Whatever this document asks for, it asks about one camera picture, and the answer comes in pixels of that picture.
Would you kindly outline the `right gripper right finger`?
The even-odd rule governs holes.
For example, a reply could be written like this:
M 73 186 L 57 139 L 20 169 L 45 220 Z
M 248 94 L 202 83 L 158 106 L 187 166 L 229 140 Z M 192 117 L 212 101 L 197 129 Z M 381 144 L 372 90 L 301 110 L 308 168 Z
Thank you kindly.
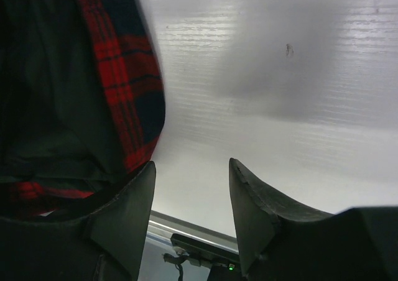
M 229 192 L 243 275 L 248 280 L 396 280 L 397 208 L 338 214 L 283 194 L 236 159 Z

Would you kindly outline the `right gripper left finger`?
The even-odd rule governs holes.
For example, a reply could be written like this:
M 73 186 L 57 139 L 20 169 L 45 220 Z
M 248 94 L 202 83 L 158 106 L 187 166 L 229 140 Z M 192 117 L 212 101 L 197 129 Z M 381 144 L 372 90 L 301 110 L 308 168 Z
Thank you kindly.
M 1 279 L 137 280 L 155 178 L 150 161 L 47 216 L 1 218 Z

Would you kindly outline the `red navy plaid skirt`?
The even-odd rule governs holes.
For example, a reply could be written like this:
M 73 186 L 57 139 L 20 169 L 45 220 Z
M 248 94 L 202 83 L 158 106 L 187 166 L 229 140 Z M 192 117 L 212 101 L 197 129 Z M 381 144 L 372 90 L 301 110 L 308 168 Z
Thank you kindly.
M 152 157 L 160 70 L 136 0 L 1 0 L 1 215 L 53 211 Z

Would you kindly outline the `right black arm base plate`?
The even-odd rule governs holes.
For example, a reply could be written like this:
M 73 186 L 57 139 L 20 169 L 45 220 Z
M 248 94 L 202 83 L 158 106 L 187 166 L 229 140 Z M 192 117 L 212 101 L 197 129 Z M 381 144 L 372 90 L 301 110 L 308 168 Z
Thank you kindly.
M 182 264 L 186 261 L 193 266 L 209 269 L 207 281 L 246 280 L 236 253 L 179 234 L 172 235 L 171 243 L 177 256 L 165 253 L 162 257 L 164 262 L 174 265 L 178 270 L 178 280 L 183 280 Z

